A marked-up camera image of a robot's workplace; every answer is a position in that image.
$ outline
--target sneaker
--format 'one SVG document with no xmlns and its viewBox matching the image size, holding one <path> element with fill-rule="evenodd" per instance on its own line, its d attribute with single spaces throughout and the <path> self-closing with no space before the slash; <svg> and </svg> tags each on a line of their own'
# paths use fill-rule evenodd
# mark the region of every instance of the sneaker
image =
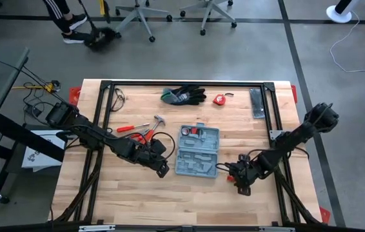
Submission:
<svg viewBox="0 0 365 232">
<path fill-rule="evenodd" d="M 75 31 L 72 31 L 72 34 L 70 35 L 65 35 L 62 33 L 62 37 L 64 38 L 64 42 L 67 44 L 83 43 L 85 40 L 91 39 L 90 34 Z"/>
<path fill-rule="evenodd" d="M 85 23 L 86 21 L 86 15 L 80 14 L 80 15 L 73 15 L 71 20 L 69 20 L 69 29 L 75 30 L 78 26 Z"/>
</svg>

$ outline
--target person's leg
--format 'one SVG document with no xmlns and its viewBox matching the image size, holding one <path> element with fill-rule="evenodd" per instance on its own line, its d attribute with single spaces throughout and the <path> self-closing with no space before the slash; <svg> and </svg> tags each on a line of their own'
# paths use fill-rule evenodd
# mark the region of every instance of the person's leg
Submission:
<svg viewBox="0 0 365 232">
<path fill-rule="evenodd" d="M 84 15 L 72 15 L 65 0 L 43 0 L 48 9 L 49 16 L 52 21 L 62 31 L 65 43 L 83 43 L 85 39 L 89 39 L 90 35 L 73 31 L 76 27 L 86 21 Z"/>
</svg>

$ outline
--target chair base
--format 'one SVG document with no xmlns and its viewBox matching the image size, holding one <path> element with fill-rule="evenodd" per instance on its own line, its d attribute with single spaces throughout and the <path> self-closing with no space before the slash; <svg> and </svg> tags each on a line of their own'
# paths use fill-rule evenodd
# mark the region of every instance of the chair base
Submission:
<svg viewBox="0 0 365 232">
<path fill-rule="evenodd" d="M 130 14 L 127 15 L 125 17 L 125 19 L 117 26 L 115 31 L 121 32 L 131 21 L 133 21 L 135 18 L 138 18 L 140 20 L 140 22 L 143 22 L 146 31 L 150 35 L 150 38 L 149 38 L 150 42 L 154 42 L 155 37 L 151 33 L 150 27 L 148 26 L 148 23 L 146 22 L 145 15 L 154 15 L 154 14 L 165 15 L 166 20 L 168 22 L 172 21 L 172 16 L 170 15 L 170 12 L 168 12 L 166 10 L 156 10 L 156 9 L 144 7 L 144 5 L 149 6 L 149 4 L 146 4 L 146 3 L 147 3 L 147 0 L 143 0 L 141 3 L 136 4 L 134 7 L 116 6 L 115 13 L 117 16 L 121 14 L 119 10 L 125 10 L 127 12 L 130 12 Z"/>
<path fill-rule="evenodd" d="M 209 1 L 202 1 L 200 3 L 191 5 L 191 6 L 186 6 L 183 8 L 180 8 L 180 16 L 184 17 L 185 16 L 185 11 L 189 11 L 189 10 L 196 10 L 196 9 L 200 9 L 200 8 L 205 8 L 206 12 L 204 15 L 204 18 L 202 19 L 202 24 L 201 24 L 201 35 L 205 35 L 205 25 L 206 25 L 206 21 L 208 16 L 211 14 L 212 10 L 215 10 L 216 12 L 218 12 L 219 14 L 221 14 L 222 16 L 224 16 L 225 18 L 229 19 L 232 22 L 232 27 L 235 28 L 237 26 L 237 23 L 235 21 L 235 18 L 233 18 L 227 11 L 223 10 L 219 4 L 223 3 L 227 0 L 209 0 Z M 233 1 L 229 0 L 228 1 L 228 6 L 233 5 Z"/>
</svg>

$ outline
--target wooden tabletop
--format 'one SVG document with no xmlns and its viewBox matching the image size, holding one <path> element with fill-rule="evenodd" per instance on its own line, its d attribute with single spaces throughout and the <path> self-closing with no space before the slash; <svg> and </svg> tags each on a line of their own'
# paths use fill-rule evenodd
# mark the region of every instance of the wooden tabletop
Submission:
<svg viewBox="0 0 365 232">
<path fill-rule="evenodd" d="M 85 79 L 78 107 L 90 120 L 101 80 Z M 293 130 L 299 123 L 296 106 L 288 81 L 275 82 L 282 125 Z M 252 149 L 268 148 L 264 119 L 254 119 L 249 88 L 207 87 L 206 102 L 200 106 L 172 106 L 160 101 L 162 86 L 118 86 L 125 96 L 124 107 L 110 116 L 110 128 L 155 123 L 154 115 L 160 115 L 166 126 L 156 131 L 169 133 L 177 141 L 183 124 L 203 122 L 208 127 L 220 129 L 219 162 L 236 162 L 238 154 Z M 233 93 L 224 106 L 212 103 L 219 93 Z M 158 138 L 172 148 L 167 137 Z M 273 175 L 256 180 L 250 197 L 237 194 L 237 188 L 226 180 L 227 173 L 220 171 L 216 179 L 189 177 L 175 174 L 175 154 L 168 159 L 170 167 L 165 178 L 140 165 L 127 163 L 116 157 L 108 148 L 104 150 L 103 165 L 99 177 L 93 221 L 103 219 L 105 224 L 133 225 L 236 225 L 267 226 L 281 221 L 279 203 Z M 79 189 L 86 150 L 72 148 L 65 154 L 52 207 L 58 217 L 71 203 Z M 308 159 L 300 151 L 290 158 L 291 172 L 296 194 L 318 220 L 321 219 L 319 204 L 311 177 Z M 82 216 L 86 213 L 85 198 Z M 291 217 L 290 205 L 287 203 Z"/>
</svg>

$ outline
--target white power cord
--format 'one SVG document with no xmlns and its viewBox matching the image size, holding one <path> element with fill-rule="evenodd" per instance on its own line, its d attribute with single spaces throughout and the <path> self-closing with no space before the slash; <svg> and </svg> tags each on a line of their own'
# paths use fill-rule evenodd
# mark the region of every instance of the white power cord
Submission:
<svg viewBox="0 0 365 232">
<path fill-rule="evenodd" d="M 347 37 L 349 37 L 349 35 L 351 34 L 351 32 L 353 31 L 353 29 L 355 29 L 355 27 L 360 23 L 360 18 L 358 17 L 358 15 L 354 12 L 354 11 L 352 11 L 352 13 L 354 14 L 354 15 L 356 15 L 356 17 L 357 17 L 357 23 L 355 24 L 355 26 L 353 26 L 351 29 L 350 29 L 350 32 L 349 32 L 349 34 L 348 35 L 346 35 L 343 39 L 341 39 L 341 40 L 339 40 L 339 41 L 337 41 L 335 44 L 333 44 L 333 46 L 331 46 L 331 48 L 330 48 L 330 55 L 331 55 L 331 57 L 333 58 L 333 62 L 341 69 L 341 70 L 343 70 L 343 71 L 345 71 L 345 72 L 347 72 L 347 73 L 353 73 L 353 72 L 365 72 L 365 70 L 345 70 L 337 61 L 336 61 L 336 58 L 335 58 L 335 56 L 333 55 L 333 48 L 338 44 L 338 43 L 340 43 L 340 42 L 342 42 L 343 40 L 345 40 Z"/>
</svg>

